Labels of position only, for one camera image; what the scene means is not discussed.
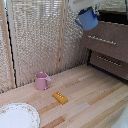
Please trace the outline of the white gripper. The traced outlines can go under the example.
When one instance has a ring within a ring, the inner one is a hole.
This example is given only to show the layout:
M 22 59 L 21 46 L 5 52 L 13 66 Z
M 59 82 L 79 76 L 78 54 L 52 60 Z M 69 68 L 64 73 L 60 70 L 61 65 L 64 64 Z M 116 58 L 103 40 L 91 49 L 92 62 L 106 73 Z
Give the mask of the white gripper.
M 88 8 L 100 3 L 101 0 L 69 0 L 70 8 L 73 12 Z M 94 18 L 98 18 L 98 12 L 95 12 Z

